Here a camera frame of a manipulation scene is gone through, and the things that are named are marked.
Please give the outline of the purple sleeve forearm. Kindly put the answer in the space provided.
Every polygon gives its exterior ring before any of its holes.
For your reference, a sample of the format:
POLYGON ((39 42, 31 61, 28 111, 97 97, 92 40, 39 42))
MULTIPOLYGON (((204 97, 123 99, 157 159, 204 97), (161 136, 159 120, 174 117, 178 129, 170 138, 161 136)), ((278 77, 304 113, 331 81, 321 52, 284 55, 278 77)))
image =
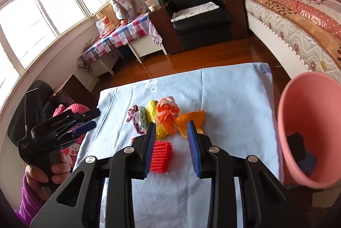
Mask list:
POLYGON ((21 188, 21 205, 18 211, 14 213, 22 221, 25 227, 29 227, 33 218, 45 204, 38 195, 36 195, 27 183, 26 175, 23 176, 23 187, 21 188))

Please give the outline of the person's left hand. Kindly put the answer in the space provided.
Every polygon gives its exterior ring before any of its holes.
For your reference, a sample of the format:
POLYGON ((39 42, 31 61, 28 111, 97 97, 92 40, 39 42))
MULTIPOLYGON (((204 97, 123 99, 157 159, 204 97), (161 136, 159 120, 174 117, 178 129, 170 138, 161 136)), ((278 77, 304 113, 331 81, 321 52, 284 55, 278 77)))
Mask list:
MULTIPOLYGON (((66 162, 66 156, 64 154, 61 154, 60 161, 60 163, 51 166, 51 172, 54 174, 51 177, 51 181, 56 185, 62 184, 71 175, 71 168, 66 162)), ((42 188, 42 184, 48 183, 50 178, 40 168, 34 165, 26 165, 25 179, 35 195, 43 201, 48 200, 49 197, 42 188)))

